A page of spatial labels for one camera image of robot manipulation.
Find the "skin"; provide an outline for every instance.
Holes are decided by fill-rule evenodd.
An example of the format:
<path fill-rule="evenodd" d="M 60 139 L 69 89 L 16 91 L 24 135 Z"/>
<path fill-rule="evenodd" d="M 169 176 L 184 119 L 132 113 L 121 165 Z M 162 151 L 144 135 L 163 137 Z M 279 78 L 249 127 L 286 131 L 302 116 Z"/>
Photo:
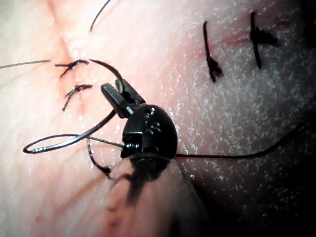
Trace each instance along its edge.
<path fill-rule="evenodd" d="M 93 58 L 117 68 L 148 104 L 170 114 L 182 154 L 260 151 L 306 118 L 315 108 L 316 51 L 302 37 L 299 1 L 238 2 L 113 1 L 89 33 L 103 0 L 2 1 L 0 65 L 51 59 L 0 70 L 3 236 L 104 234 L 98 201 L 106 200 L 108 184 L 92 166 L 85 141 L 39 155 L 22 153 L 39 138 L 85 132 L 111 110 L 100 93 L 100 85 L 114 84 L 110 72 L 90 63 L 60 79 L 64 68 L 55 63 Z M 259 46 L 260 71 L 249 39 L 253 10 L 256 25 L 281 42 Z M 211 56 L 224 72 L 216 84 L 205 60 L 205 20 Z M 64 95 L 79 84 L 94 87 L 75 95 L 63 112 Z M 94 136 L 120 142 L 125 122 L 115 116 Z M 252 160 L 177 159 L 214 231 L 262 235 L 301 228 L 302 162 L 315 157 L 314 133 L 311 126 Z M 119 162 L 118 148 L 92 148 L 100 164 Z"/>

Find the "red skin mark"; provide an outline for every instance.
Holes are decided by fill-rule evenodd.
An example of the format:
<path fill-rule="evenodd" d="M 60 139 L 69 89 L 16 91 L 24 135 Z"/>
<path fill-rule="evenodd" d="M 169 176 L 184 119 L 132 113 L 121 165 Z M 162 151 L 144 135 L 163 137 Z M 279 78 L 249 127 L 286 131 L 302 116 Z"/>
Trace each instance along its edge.
<path fill-rule="evenodd" d="M 36 222 L 36 223 L 39 223 L 39 222 L 43 221 L 43 219 L 44 219 L 44 218 L 43 218 L 42 215 L 37 215 L 36 218 L 35 218 L 35 222 Z"/>

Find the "stitch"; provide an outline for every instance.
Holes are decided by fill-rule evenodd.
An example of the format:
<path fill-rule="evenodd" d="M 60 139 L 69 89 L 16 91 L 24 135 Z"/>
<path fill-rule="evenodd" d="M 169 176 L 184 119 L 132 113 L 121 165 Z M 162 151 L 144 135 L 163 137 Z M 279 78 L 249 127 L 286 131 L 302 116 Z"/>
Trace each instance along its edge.
<path fill-rule="evenodd" d="M 88 61 L 85 61 L 85 60 L 82 60 L 82 59 L 78 59 L 78 60 L 76 60 L 76 61 L 74 61 L 74 62 L 71 62 L 71 63 L 69 63 L 69 64 L 55 64 L 55 67 L 67 67 L 67 69 L 60 75 L 59 78 L 61 78 L 64 74 L 66 74 L 66 72 L 67 72 L 68 70 L 73 70 L 73 69 L 75 69 L 76 65 L 78 65 L 78 64 L 80 64 L 80 63 L 85 63 L 85 64 L 87 64 L 87 65 L 89 64 Z"/>
<path fill-rule="evenodd" d="M 257 66 L 260 69 L 262 66 L 258 45 L 259 44 L 269 44 L 269 45 L 277 45 L 277 39 L 274 38 L 270 33 L 260 30 L 255 26 L 255 12 L 250 14 L 250 39 L 253 42 L 253 51 L 255 54 Z"/>
<path fill-rule="evenodd" d="M 72 97 L 73 94 L 75 94 L 76 92 L 79 92 L 79 91 L 82 91 L 82 90 L 86 90 L 86 89 L 89 89 L 89 88 L 92 88 L 93 85 L 75 85 L 75 87 L 70 91 L 68 92 L 65 97 L 68 97 L 67 100 L 66 100 L 66 103 L 64 105 L 64 107 L 62 108 L 62 111 L 65 111 L 66 109 L 66 106 L 68 105 L 69 101 L 70 101 L 70 98 Z"/>
<path fill-rule="evenodd" d="M 207 40 L 207 21 L 203 24 L 203 35 L 204 35 L 204 43 L 205 43 L 205 51 L 206 51 L 206 61 L 209 68 L 209 74 L 213 83 L 216 82 L 216 76 L 221 77 L 223 75 L 223 71 L 218 67 L 218 62 L 216 62 L 211 56 L 208 47 L 208 40 Z"/>

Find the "skin texture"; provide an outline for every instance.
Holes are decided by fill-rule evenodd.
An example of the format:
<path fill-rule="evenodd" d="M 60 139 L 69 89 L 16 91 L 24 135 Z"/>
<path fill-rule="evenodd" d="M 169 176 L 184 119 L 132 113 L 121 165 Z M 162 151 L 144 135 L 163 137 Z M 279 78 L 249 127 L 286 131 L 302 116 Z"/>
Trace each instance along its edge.
<path fill-rule="evenodd" d="M 102 230 L 97 210 L 106 181 L 92 166 L 85 141 L 36 156 L 22 153 L 36 139 L 85 132 L 111 109 L 100 93 L 100 85 L 114 84 L 110 72 L 90 63 L 59 79 L 64 69 L 55 63 L 93 58 L 116 67 L 148 104 L 170 114 L 182 154 L 260 151 L 315 110 L 316 51 L 302 36 L 297 0 L 113 1 L 92 33 L 102 0 L 0 4 L 0 65 L 52 60 L 0 70 L 2 236 Z M 259 46 L 260 71 L 249 39 L 253 10 L 256 25 L 281 42 L 278 48 Z M 205 60 L 205 20 L 211 56 L 224 72 L 216 84 Z M 79 84 L 94 87 L 75 95 L 63 112 L 64 95 Z M 120 142 L 124 124 L 115 116 L 95 136 Z M 301 228 L 302 164 L 315 157 L 315 129 L 261 158 L 177 160 L 215 232 L 273 235 Z M 101 164 L 119 162 L 118 148 L 92 148 Z"/>

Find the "black suture thread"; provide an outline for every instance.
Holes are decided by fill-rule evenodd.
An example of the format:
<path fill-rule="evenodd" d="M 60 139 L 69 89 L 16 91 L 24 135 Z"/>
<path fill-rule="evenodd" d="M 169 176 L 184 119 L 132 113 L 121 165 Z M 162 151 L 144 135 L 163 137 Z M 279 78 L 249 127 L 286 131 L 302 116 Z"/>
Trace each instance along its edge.
<path fill-rule="evenodd" d="M 251 31 L 250 31 L 250 39 L 253 43 L 253 51 L 256 58 L 256 63 L 258 68 L 260 69 L 262 66 L 258 45 L 259 44 L 269 44 L 278 46 L 277 38 L 274 38 L 269 32 L 265 32 L 260 30 L 256 27 L 255 24 L 255 12 L 250 14 L 250 24 L 251 24 Z"/>
<path fill-rule="evenodd" d="M 247 155 L 194 155 L 194 154 L 176 154 L 176 157 L 196 157 L 196 158 L 227 158 L 227 159 L 241 159 L 241 158 L 257 158 L 263 155 L 266 155 L 267 153 L 272 152 L 276 148 L 280 147 L 282 144 L 285 144 L 287 141 L 289 141 L 295 133 L 304 131 L 310 124 L 315 122 L 315 116 L 312 118 L 309 118 L 305 120 L 304 122 L 298 124 L 292 131 L 290 131 L 288 134 L 286 134 L 284 137 L 282 137 L 278 142 L 274 143 L 269 148 L 259 151 L 256 153 L 251 153 Z"/>
<path fill-rule="evenodd" d="M 220 77 L 223 75 L 222 69 L 218 67 L 218 62 L 216 62 L 210 55 L 209 47 L 208 47 L 208 38 L 207 38 L 207 21 L 203 24 L 203 36 L 204 36 L 204 44 L 205 44 L 205 52 L 206 52 L 206 62 L 209 68 L 209 74 L 213 81 L 216 82 L 216 76 Z"/>
<path fill-rule="evenodd" d="M 108 0 L 108 1 L 103 5 L 103 7 L 100 9 L 100 11 L 98 12 L 98 14 L 95 16 L 95 18 L 94 18 L 94 20 L 93 20 L 93 22 L 92 22 L 92 24 L 91 24 L 91 27 L 90 27 L 90 32 L 92 31 L 92 28 L 93 28 L 93 26 L 94 26 L 94 23 L 95 23 L 96 20 L 98 19 L 99 15 L 100 15 L 101 12 L 103 11 L 103 9 L 109 4 L 110 1 L 111 1 L 111 0 Z"/>
<path fill-rule="evenodd" d="M 23 152 L 24 153 L 31 153 L 31 154 L 37 154 L 37 153 L 42 153 L 42 152 L 49 152 L 49 151 L 53 151 L 56 149 L 60 149 L 63 147 L 67 147 L 70 146 L 74 143 L 77 143 L 78 141 L 81 141 L 84 138 L 89 137 L 91 134 L 95 133 L 96 131 L 98 131 L 101 127 L 105 126 L 116 114 L 115 110 L 111 110 L 111 112 L 101 121 L 99 122 L 97 125 L 95 125 L 93 128 L 91 128 L 90 130 L 80 134 L 79 136 L 76 136 L 75 138 L 69 139 L 68 141 L 65 142 L 60 142 L 54 145 L 49 145 L 49 146 L 44 146 L 44 147 L 38 147 L 38 148 L 33 148 L 32 150 L 28 150 L 29 147 L 33 146 L 36 143 L 48 140 L 50 138 L 53 138 L 54 136 L 49 136 L 49 137 L 45 137 L 45 138 L 41 138 L 35 142 L 31 142 L 28 145 L 26 145 L 23 148 Z"/>
<path fill-rule="evenodd" d="M 93 157 L 93 153 L 92 153 L 92 149 L 91 149 L 91 144 L 90 144 L 90 139 L 87 138 L 87 145 L 88 145 L 88 151 L 89 151 L 89 156 L 90 156 L 90 159 L 92 161 L 92 163 L 99 169 L 101 170 L 107 177 L 108 179 L 110 180 L 114 180 L 111 176 L 110 176 L 110 172 L 111 172 L 111 169 L 109 166 L 100 166 L 95 160 L 94 160 L 94 157 Z"/>
<path fill-rule="evenodd" d="M 85 63 L 85 64 L 87 64 L 87 65 L 89 64 L 88 61 L 82 60 L 82 59 L 78 59 L 78 60 L 76 60 L 76 61 L 74 61 L 74 62 L 71 62 L 71 63 L 69 63 L 69 64 L 55 64 L 55 67 L 67 67 L 67 69 L 60 75 L 59 78 L 61 78 L 64 74 L 66 74 L 66 72 L 67 72 L 68 70 L 73 70 L 73 69 L 75 69 L 76 65 L 78 65 L 78 64 L 80 64 L 80 63 Z"/>
<path fill-rule="evenodd" d="M 49 139 L 53 139 L 53 138 L 57 138 L 57 137 L 78 137 L 80 134 L 72 134 L 72 133 L 69 133 L 69 134 L 59 134 L 59 135 L 52 135 L 52 136 L 48 136 L 48 137 L 45 137 L 45 138 L 41 138 L 41 139 L 38 139 L 28 145 L 26 145 L 24 148 L 23 148 L 23 152 L 24 153 L 32 153 L 32 151 L 30 152 L 28 150 L 29 147 L 31 147 L 32 145 L 36 144 L 36 143 L 39 143 L 39 142 L 42 142 L 42 141 L 46 141 L 46 140 L 49 140 Z M 106 141 L 106 140 L 103 140 L 103 139 L 100 139 L 100 138 L 96 138 L 96 137 L 91 137 L 91 136 L 87 136 L 86 138 L 89 138 L 90 140 L 94 140 L 94 141 L 97 141 L 97 142 L 102 142 L 102 143 L 105 143 L 105 144 L 109 144 L 109 145 L 112 145 L 112 146 L 116 146 L 116 147 L 120 147 L 120 148 L 123 148 L 124 145 L 123 144 L 119 144 L 119 143 L 115 143 L 115 142 L 110 142 L 110 141 Z"/>
<path fill-rule="evenodd" d="M 259 50 L 258 50 L 258 40 L 257 40 L 257 35 L 256 35 L 256 25 L 255 25 L 255 12 L 252 12 L 250 14 L 250 24 L 251 24 L 251 31 L 250 31 L 250 39 L 252 41 L 252 46 L 253 46 L 253 52 L 255 54 L 255 59 L 258 68 L 261 68 L 261 59 L 259 55 Z"/>
<path fill-rule="evenodd" d="M 50 60 L 39 60 L 39 61 L 32 61 L 32 62 L 25 62 L 25 63 L 8 64 L 8 65 L 0 66 L 0 69 L 28 65 L 28 64 L 35 64 L 35 63 L 48 63 L 48 62 L 50 62 Z"/>
<path fill-rule="evenodd" d="M 72 97 L 73 94 L 75 94 L 76 92 L 79 92 L 79 91 L 82 91 L 82 90 L 86 90 L 86 89 L 89 89 L 89 88 L 92 88 L 93 85 L 75 85 L 75 87 L 70 91 L 68 92 L 65 97 L 68 97 L 67 100 L 66 100 L 66 103 L 62 109 L 62 111 L 65 111 L 66 109 L 66 106 L 68 105 L 69 101 L 70 101 L 70 98 Z"/>

